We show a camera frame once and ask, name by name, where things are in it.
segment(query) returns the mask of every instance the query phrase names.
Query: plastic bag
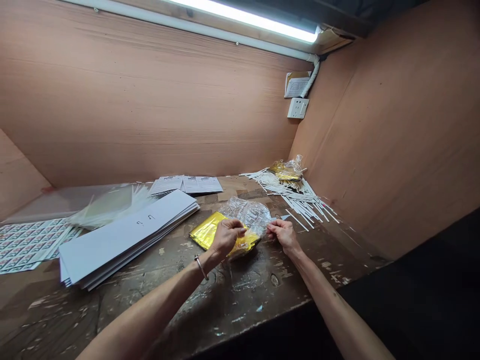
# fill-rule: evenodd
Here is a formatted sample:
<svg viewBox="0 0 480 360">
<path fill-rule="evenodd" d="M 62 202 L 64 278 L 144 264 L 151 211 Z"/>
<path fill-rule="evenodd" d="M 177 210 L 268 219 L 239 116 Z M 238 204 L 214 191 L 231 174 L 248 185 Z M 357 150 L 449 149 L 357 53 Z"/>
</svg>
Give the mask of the plastic bag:
<svg viewBox="0 0 480 360">
<path fill-rule="evenodd" d="M 275 161 L 268 171 L 274 173 L 280 180 L 300 182 L 304 177 L 302 173 L 302 155 L 295 156 L 294 159 L 283 162 Z"/>
<path fill-rule="evenodd" d="M 202 248 L 208 250 L 214 241 L 217 226 L 223 219 L 239 219 L 247 229 L 245 235 L 236 240 L 232 251 L 228 254 L 230 259 L 235 259 L 247 254 L 258 244 L 267 231 L 267 224 L 271 217 L 265 205 L 234 196 L 193 229 L 189 234 L 190 237 Z"/>
</svg>

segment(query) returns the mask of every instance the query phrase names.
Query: light fixture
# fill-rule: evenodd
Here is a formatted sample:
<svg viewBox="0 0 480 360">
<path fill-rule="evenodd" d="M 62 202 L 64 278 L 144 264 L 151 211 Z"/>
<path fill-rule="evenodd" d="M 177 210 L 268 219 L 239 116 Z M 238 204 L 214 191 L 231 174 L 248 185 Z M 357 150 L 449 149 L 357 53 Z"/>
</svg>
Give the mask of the light fixture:
<svg viewBox="0 0 480 360">
<path fill-rule="evenodd" d="M 252 13 L 226 6 L 211 0 L 167 0 L 170 3 L 183 5 L 192 9 L 197 9 L 206 13 L 215 14 L 227 19 L 235 20 L 240 23 L 266 29 L 274 33 L 282 34 L 291 38 L 314 43 L 318 36 L 315 33 L 301 30 L 296 27 L 288 26 L 277 21 L 267 19 Z"/>
</svg>

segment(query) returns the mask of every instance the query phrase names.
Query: wooden table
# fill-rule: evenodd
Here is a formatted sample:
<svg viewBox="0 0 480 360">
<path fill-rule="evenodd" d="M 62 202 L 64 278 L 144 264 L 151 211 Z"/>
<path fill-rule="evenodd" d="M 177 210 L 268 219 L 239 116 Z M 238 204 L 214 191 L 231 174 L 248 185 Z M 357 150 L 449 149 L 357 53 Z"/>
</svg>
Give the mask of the wooden table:
<svg viewBox="0 0 480 360">
<path fill-rule="evenodd" d="M 255 181 L 219 180 L 223 193 L 198 197 L 200 211 L 92 292 L 63 288 L 58 260 L 0 276 L 1 358 L 74 359 L 111 321 L 202 251 L 189 232 L 231 196 L 266 205 L 272 217 L 287 214 L 283 199 L 267 196 Z M 317 223 L 309 232 L 292 222 L 303 250 L 335 288 L 388 262 L 343 220 Z M 186 359 L 310 301 L 281 246 L 264 239 L 247 256 L 214 269 L 151 351 Z"/>
</svg>

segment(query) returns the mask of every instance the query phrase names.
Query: bracelet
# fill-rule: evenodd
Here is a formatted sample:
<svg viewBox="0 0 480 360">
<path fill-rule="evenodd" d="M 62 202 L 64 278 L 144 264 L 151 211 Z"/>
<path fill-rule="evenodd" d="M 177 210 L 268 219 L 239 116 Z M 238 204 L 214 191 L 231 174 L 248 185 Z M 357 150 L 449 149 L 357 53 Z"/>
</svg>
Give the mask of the bracelet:
<svg viewBox="0 0 480 360">
<path fill-rule="evenodd" d="M 201 270 L 201 273 L 203 274 L 203 277 L 205 278 L 205 280 L 209 280 L 209 276 L 205 273 L 205 270 L 204 268 L 202 267 L 202 264 L 200 263 L 200 259 L 199 259 L 199 256 L 197 254 L 195 254 L 195 258 L 194 258 L 198 264 L 198 267 L 200 268 Z"/>
</svg>

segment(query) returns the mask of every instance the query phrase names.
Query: wall socket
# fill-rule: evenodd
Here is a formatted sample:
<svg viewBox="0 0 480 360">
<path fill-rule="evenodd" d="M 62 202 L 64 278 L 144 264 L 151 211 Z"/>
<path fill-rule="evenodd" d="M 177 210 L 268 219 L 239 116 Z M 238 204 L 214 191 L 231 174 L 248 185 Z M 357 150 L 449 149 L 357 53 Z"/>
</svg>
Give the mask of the wall socket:
<svg viewBox="0 0 480 360">
<path fill-rule="evenodd" d="M 291 99 L 290 108 L 288 109 L 288 115 L 286 117 L 290 119 L 303 119 L 305 117 L 305 112 L 307 111 L 309 101 L 309 99 L 293 97 Z"/>
</svg>

